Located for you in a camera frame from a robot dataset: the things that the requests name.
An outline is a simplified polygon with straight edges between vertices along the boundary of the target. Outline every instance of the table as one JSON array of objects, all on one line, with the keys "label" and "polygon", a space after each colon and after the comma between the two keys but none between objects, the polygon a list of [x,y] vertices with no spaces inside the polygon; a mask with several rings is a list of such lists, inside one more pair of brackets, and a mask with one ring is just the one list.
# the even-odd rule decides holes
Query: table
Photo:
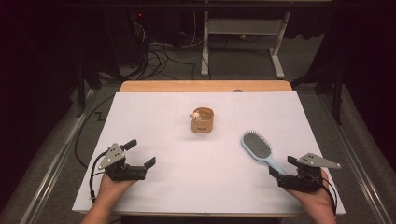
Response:
[{"label": "table", "polygon": [[[189,113],[198,105],[214,109],[212,133],[191,132]],[[276,185],[268,167],[254,161],[241,147],[242,134],[249,128],[277,148],[274,159],[289,174],[295,173],[295,167],[287,164],[287,155],[300,157],[308,151],[321,155],[298,96],[287,81],[129,81],[113,101],[88,171],[113,141],[121,145],[135,138],[137,146],[127,151],[126,163],[141,165],[153,156],[157,163],[148,170],[146,180],[125,193],[115,213],[206,217],[301,214],[299,203]],[[74,211],[84,213],[91,208],[88,179],[89,172]],[[94,180],[96,189],[99,179]],[[338,200],[337,212],[343,214],[345,209]]]}]

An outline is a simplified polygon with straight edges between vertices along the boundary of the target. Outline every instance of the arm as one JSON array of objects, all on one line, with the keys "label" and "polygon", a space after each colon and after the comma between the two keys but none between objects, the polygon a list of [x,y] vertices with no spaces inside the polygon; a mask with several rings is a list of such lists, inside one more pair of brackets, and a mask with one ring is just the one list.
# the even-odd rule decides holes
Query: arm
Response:
[{"label": "arm", "polygon": [[122,194],[134,183],[136,180],[115,182],[107,174],[104,174],[95,203],[82,219],[81,224],[107,224],[111,212]]},{"label": "arm", "polygon": [[[328,179],[328,175],[323,170],[322,176]],[[328,188],[329,184],[323,181],[323,185]],[[303,193],[296,190],[285,189],[291,196],[296,198],[303,206],[305,212],[311,217],[315,224],[335,224],[335,217],[332,212],[332,201],[324,189],[319,189],[312,193]]]}]

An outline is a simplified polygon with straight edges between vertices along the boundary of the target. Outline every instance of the metal stand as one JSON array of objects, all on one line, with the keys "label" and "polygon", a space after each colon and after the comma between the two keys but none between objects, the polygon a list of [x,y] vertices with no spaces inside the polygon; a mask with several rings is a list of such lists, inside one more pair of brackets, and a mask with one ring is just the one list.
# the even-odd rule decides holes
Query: metal stand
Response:
[{"label": "metal stand", "polygon": [[288,25],[290,12],[284,14],[283,20],[235,20],[235,19],[209,19],[205,12],[204,22],[204,48],[202,52],[201,75],[207,77],[209,74],[209,49],[207,39],[209,34],[245,34],[245,35],[277,35],[276,45],[269,52],[279,79],[284,79],[280,60],[277,56],[283,35]]}]

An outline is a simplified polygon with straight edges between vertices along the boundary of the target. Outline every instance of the small wooden bowl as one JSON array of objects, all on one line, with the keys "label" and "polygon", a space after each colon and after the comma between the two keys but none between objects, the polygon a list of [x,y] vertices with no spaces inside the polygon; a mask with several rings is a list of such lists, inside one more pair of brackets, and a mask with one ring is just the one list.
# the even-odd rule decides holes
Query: small wooden bowl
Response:
[{"label": "small wooden bowl", "polygon": [[194,133],[210,133],[213,130],[213,120],[215,113],[212,109],[207,107],[198,107],[194,112],[198,112],[200,119],[192,119],[191,129]]}]

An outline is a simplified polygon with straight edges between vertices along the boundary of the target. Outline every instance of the cable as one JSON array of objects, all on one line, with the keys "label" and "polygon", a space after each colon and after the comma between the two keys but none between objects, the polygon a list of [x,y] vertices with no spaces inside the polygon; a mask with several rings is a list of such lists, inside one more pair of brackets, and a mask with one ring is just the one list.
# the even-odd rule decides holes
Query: cable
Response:
[{"label": "cable", "polygon": [[324,189],[324,191],[326,191],[326,193],[329,195],[330,200],[332,201],[332,212],[334,213],[334,216],[336,215],[336,210],[337,210],[337,203],[334,202],[334,197],[335,200],[337,200],[337,194],[335,192],[335,189],[332,187],[332,184],[330,184],[329,180],[325,179],[322,177],[323,180],[325,180],[327,183],[329,183],[329,186],[332,187],[333,193],[334,193],[334,197],[332,196],[332,194],[330,193],[329,189],[326,188],[326,186],[323,185],[323,183],[320,183],[314,176],[312,176],[309,173],[306,173],[304,171],[302,171],[305,175],[310,176],[313,180],[315,180],[317,183],[319,183],[321,185],[321,187]]},{"label": "cable", "polygon": [[93,190],[93,177],[94,177],[93,173],[95,171],[96,163],[99,161],[99,159],[104,157],[106,154],[107,154],[107,151],[102,152],[98,157],[96,157],[96,159],[95,159],[95,161],[93,162],[93,165],[92,165],[91,177],[90,177],[90,194],[91,194],[92,203],[94,203],[95,200],[96,200],[95,191]]},{"label": "cable", "polygon": [[92,116],[92,114],[93,114],[94,112],[96,112],[96,110],[97,110],[101,105],[103,105],[106,101],[108,101],[109,99],[113,98],[114,96],[115,96],[115,95],[113,94],[113,95],[107,97],[102,103],[100,103],[100,104],[91,112],[91,114],[88,115],[88,117],[84,120],[84,122],[83,122],[82,125],[81,125],[81,128],[80,128],[79,131],[78,131],[77,139],[76,139],[76,142],[75,142],[75,150],[74,150],[74,152],[75,152],[75,157],[76,157],[78,163],[81,164],[83,167],[85,167],[85,169],[88,169],[88,165],[86,165],[86,164],[79,158],[79,156],[78,156],[78,140],[79,140],[79,138],[80,138],[80,136],[81,136],[82,130],[83,130],[84,127],[85,127],[85,124],[86,124],[87,121],[90,119],[90,117]]}]

